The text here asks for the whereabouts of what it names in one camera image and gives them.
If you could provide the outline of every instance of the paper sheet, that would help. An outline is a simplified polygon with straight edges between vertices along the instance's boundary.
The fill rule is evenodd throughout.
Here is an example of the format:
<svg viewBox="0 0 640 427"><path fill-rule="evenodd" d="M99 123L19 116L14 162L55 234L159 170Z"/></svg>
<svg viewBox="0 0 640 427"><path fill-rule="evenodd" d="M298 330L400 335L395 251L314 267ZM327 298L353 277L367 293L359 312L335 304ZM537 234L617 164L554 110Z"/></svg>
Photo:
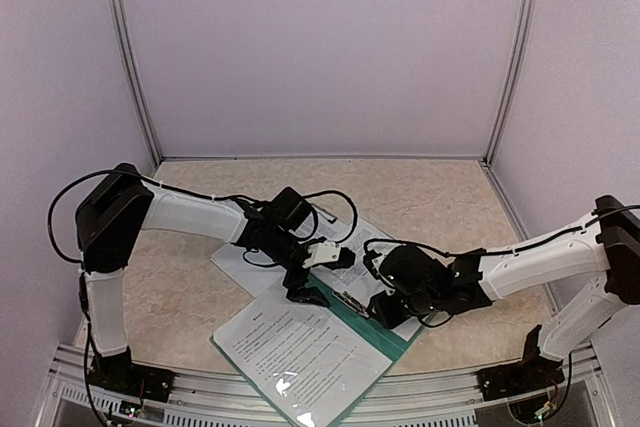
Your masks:
<svg viewBox="0 0 640 427"><path fill-rule="evenodd" d="M329 310L291 308L277 283L217 329L213 340L301 427L328 426L392 363Z"/></svg>
<svg viewBox="0 0 640 427"><path fill-rule="evenodd" d="M312 222L309 218L295 233L299 237L306 236L311 232L311 227ZM319 215L319 235L328 239L338 239L346 234L348 228L349 226L340 221L331 224L325 216ZM384 290L384 286L369 274L362 262L363 244L365 240L372 238L389 238L389 236L366 220L359 219L355 232L343 244L356 253L356 262L353 267L332 271L326 267L318 266L312 268L311 273L336 292L347 292L363 306L368 306L369 299ZM380 244L376 245L376 250L385 252L393 247L395 246ZM243 260L242 254L244 252L245 249L241 247L227 244L215 252L211 256L211 260L254 297L259 296L274 283L282 282L284 268L280 266L255 267ZM271 263L271 259L263 253L248 253L246 258L256 264ZM392 332L408 342L418 330L420 330L420 323L416 319L409 319L393 329Z"/></svg>

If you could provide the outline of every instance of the white wall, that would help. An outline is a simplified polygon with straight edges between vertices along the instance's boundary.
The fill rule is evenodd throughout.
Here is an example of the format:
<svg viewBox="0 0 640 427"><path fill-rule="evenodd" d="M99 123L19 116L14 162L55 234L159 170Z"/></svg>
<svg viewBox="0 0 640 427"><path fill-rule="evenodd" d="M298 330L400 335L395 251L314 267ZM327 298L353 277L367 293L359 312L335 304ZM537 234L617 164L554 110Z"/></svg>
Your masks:
<svg viewBox="0 0 640 427"><path fill-rule="evenodd" d="M496 171L530 234L611 193L640 201L640 0L537 0ZM556 285L565 302L580 282ZM622 425L640 425L640 308L594 337Z"/></svg>
<svg viewBox="0 0 640 427"><path fill-rule="evenodd" d="M520 0L125 0L168 156L484 153Z"/></svg>
<svg viewBox="0 0 640 427"><path fill-rule="evenodd" d="M128 160L150 169L107 0L0 0L0 424L26 425L59 341L80 320L77 268L46 209L66 183ZM56 233L73 255L73 208Z"/></svg>

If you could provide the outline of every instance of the beige floor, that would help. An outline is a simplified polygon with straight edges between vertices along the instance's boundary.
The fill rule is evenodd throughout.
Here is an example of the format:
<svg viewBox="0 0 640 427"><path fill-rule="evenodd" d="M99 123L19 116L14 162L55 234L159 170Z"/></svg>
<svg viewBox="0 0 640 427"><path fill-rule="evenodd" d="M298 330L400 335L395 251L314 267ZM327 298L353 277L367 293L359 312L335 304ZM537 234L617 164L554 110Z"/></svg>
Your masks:
<svg viewBox="0 0 640 427"><path fill-rule="evenodd" d="M397 238L445 250L515 240L476 162L434 160L242 160L169 162L157 178L201 192L270 199L291 185L302 193L336 188L360 214ZM339 200L320 202L340 217ZM143 232L125 270L125 318L135 360L234 372L209 343L251 296L209 261L220 243L168 232ZM520 356L525 334L549 317L540 288L425 330L392 374L477 366Z"/></svg>

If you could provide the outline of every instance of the wire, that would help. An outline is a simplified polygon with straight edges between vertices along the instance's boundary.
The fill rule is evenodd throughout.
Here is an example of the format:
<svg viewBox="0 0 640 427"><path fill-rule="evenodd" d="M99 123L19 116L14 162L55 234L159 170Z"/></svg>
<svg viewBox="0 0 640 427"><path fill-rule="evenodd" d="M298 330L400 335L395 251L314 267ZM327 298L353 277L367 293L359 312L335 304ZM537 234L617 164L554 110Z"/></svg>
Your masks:
<svg viewBox="0 0 640 427"><path fill-rule="evenodd" d="M640 204L625 205L624 207L620 207L618 209L614 209L612 211L609 211L609 212L606 212L604 214L598 215L595 219L591 219L589 222L587 222L585 224L585 227L591 227L596 222L598 222L598 221L600 221L602 219L606 219L607 217L610 217L612 215L619 214L620 212L627 212L628 210L638 210L638 209L640 209Z"/></svg>
<svg viewBox="0 0 640 427"><path fill-rule="evenodd" d="M257 249L245 250L242 253L242 260L244 260L247 264L251 264L251 265L253 265L255 267L262 267L264 269L268 269L268 268L275 267L276 265L278 265L277 262L272 262L271 264L257 264L255 262L251 262L249 259L247 259L247 257L246 257L247 254L249 254L249 253L257 254L258 252L259 252L259 250L257 250Z"/></svg>
<svg viewBox="0 0 640 427"><path fill-rule="evenodd" d="M597 217L591 219L589 222L587 222L584 227L581 225L576 225L574 227L567 227L566 229L562 229L559 230L558 232L551 234L548 237L545 237L544 239L541 239L537 242L534 242L532 244L528 244L528 245L523 245L522 247L518 247L515 249L510 249L510 250L493 250L491 252L482 252L482 251L470 251L470 252L464 252L461 254L452 254L451 252L443 252L439 249L436 249L435 247L432 247L430 245L427 244L421 244L420 242L413 242L413 241L409 241L409 240L397 240L397 239L369 239L364 243L364 251L366 253L370 252L370 248L369 246L372 243L386 243L386 244L399 244L399 245L412 245L414 247L419 247L425 250L428 250L430 252L433 252L434 254L439 255L442 258L448 259L451 257L495 257L495 256L499 256L499 255L511 255L511 254L519 254L520 252L526 252L527 250L531 250L531 249L535 249L537 247L540 247L542 245L548 244L549 242L556 240L558 237L562 237L563 235L566 234L571 234L574 232L581 232L584 229L591 227L593 224L595 224L596 222L601 221L602 219L605 219L607 217L610 217L612 215L615 214L619 214L620 212L626 212L629 210L637 210L640 209L640 204L635 204L635 205L626 205L624 207L620 207L618 209L612 210L610 212L606 212L604 214L600 214Z"/></svg>
<svg viewBox="0 0 640 427"><path fill-rule="evenodd" d="M450 322L451 319L453 319L455 317L455 315L453 314L449 314L449 317L447 317L445 320L443 320L442 322L432 325L432 324L427 324L424 320L424 317L420 317L418 319L418 322L420 322L422 325L424 325L425 327L427 327L428 329L437 329L438 327L442 327L444 324L446 324L447 322Z"/></svg>
<svg viewBox="0 0 640 427"><path fill-rule="evenodd" d="M257 204L257 205L262 205L262 204L264 203L264 202L263 202L263 201L261 201L261 200L256 200L256 199L254 199L253 197L249 197L248 195L244 195L244 194L225 195L225 196L222 196L222 197L214 197L214 198L213 198L213 200L217 200L217 201L219 201L219 202L222 202L222 201L224 201L224 200L233 200L233 201L236 201L236 200L238 200L238 199L240 199L240 200L245 200L245 201L247 201L247 202L249 202L249 203L251 203L251 204L254 204L254 205L256 205L256 204Z"/></svg>
<svg viewBox="0 0 640 427"><path fill-rule="evenodd" d="M433 252L434 254L439 255L440 257L444 257L445 259L449 257L453 257L453 254L450 254L449 252L442 252L441 250L436 249L435 247L432 247L427 244L421 244L420 242L414 242L412 240L382 239L382 238L374 238L374 239L366 240L362 246L364 248L365 253L368 254L369 252L371 252L371 249L369 248L369 246L374 243L410 245L413 247L420 247L422 249L428 250L430 252Z"/></svg>
<svg viewBox="0 0 640 427"><path fill-rule="evenodd" d="M531 421L524 421L524 420L517 419L514 416L513 412L511 411L511 408L507 406L507 410L509 411L509 414L511 414L511 418L520 425L528 426L528 425L542 425L547 420L552 419L553 417L558 415L558 413L564 407L564 404L567 402L567 398L569 397L569 389L571 388L572 377L573 377L573 353L570 353L569 354L569 374L567 375L567 387L565 388L560 404L557 407L554 407L551 413L549 413L549 415L547 415L546 417L542 417L541 419L540 418L532 419ZM553 402L553 400L555 400L558 397L558 384L555 383L553 380L551 380L551 382L553 382L555 386L555 394L553 398L549 399L549 402Z"/></svg>
<svg viewBox="0 0 640 427"><path fill-rule="evenodd" d="M51 204L49 205L49 211L47 212L47 231L49 233L49 241L51 242L51 246L53 247L53 250L55 250L56 254L58 254L58 256L62 260L65 260L65 261L67 261L67 262L69 262L71 264L81 264L82 263L82 260L74 259L73 257L69 257L67 254L62 252L62 250L58 246L58 243L56 242L55 235L53 234L53 212L55 210L56 205L58 204L60 199L67 192L69 192L71 189L73 189L77 185L80 185L80 184L86 182L87 180L93 179L95 177L100 177L100 176L109 175L109 174L128 175L129 177L133 177L135 179L143 180L143 181L145 181L145 182L147 182L147 183L149 183L151 185L154 185L156 187L161 187L161 188L166 189L166 190L170 190L170 191L173 191L173 192L178 192L178 193L181 193L181 194L189 195L191 197L195 197L195 198L198 198L198 199L212 200L210 195L200 194L198 192L193 192L191 190L183 189L181 187L175 187L173 185L163 184L161 182L158 182L155 179L150 179L150 178L145 177L144 175L139 174L137 172L129 172L127 170L105 169L105 170L97 170L95 172L91 172L90 174L83 175L82 177L80 177L80 178L74 180L73 182L71 182L70 184L67 184L60 192L58 192L58 194L51 201Z"/></svg>
<svg viewBox="0 0 640 427"><path fill-rule="evenodd" d="M311 232L309 233L309 235L307 235L306 237L297 237L296 235L291 234L298 241L305 242L307 240L311 240L313 236L316 235L316 232L318 231L318 227L320 226L320 219L318 219L318 211L313 205L311 206L311 218L313 219L313 228L311 229Z"/></svg>
<svg viewBox="0 0 640 427"><path fill-rule="evenodd" d="M89 406L91 407L91 411L93 412L93 415L96 416L96 419L98 419L98 422L100 422L100 425L102 425L103 427L109 427L109 424L104 420L104 416L102 414L102 412L100 412L95 404L93 403L93 396L91 395L91 388L89 387L89 375L88 375L88 371L89 371L89 345L91 345L91 321L88 320L87 322L87 341L85 343L84 346L84 359L83 359L83 365L84 365L84 387L87 391L87 399L89 399Z"/></svg>
<svg viewBox="0 0 640 427"><path fill-rule="evenodd" d="M343 242L346 242L349 238L351 238L351 236L356 230L356 227L358 226L358 208L356 207L356 204L353 202L353 200L351 200L351 198L347 194L339 190L321 190L320 192L314 192L313 194L304 195L303 198L313 199L315 197L322 197L324 195L337 195L338 197L342 197L345 200L345 202L349 204L349 207L351 207L351 212L353 214L353 218L351 220L351 229L349 230L347 235L345 235L342 239L334 240L336 244L342 244Z"/></svg>
<svg viewBox="0 0 640 427"><path fill-rule="evenodd" d="M562 410L562 408L564 407L564 404L566 404L567 402L567 398L569 397L569 389L571 388L572 377L573 377L573 352L569 354L569 374L567 375L567 387L564 390L564 395L562 396L562 400L560 401L560 404L558 405L558 407L542 420L549 420L555 417L556 415L558 415L558 412Z"/></svg>

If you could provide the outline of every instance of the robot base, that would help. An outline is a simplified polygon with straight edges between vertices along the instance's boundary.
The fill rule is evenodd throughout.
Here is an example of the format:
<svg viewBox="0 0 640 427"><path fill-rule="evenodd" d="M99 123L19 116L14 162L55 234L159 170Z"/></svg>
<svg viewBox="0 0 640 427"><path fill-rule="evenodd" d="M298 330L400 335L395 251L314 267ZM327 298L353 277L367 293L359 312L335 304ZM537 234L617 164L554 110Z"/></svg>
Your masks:
<svg viewBox="0 0 640 427"><path fill-rule="evenodd" d="M113 356L97 356L91 363L89 384L105 390L166 403L173 387L175 373L167 369L131 362L131 351Z"/></svg>
<svg viewBox="0 0 640 427"><path fill-rule="evenodd" d="M482 398L485 401L513 397L535 390L546 389L564 382L562 362L554 362L540 356L538 335L541 325L535 327L524 344L520 362L488 367L478 372Z"/></svg>
<svg viewBox="0 0 640 427"><path fill-rule="evenodd" d="M562 369L527 371L520 362L497 365L478 372L482 398L485 401L514 397L535 390L546 389L564 382Z"/></svg>

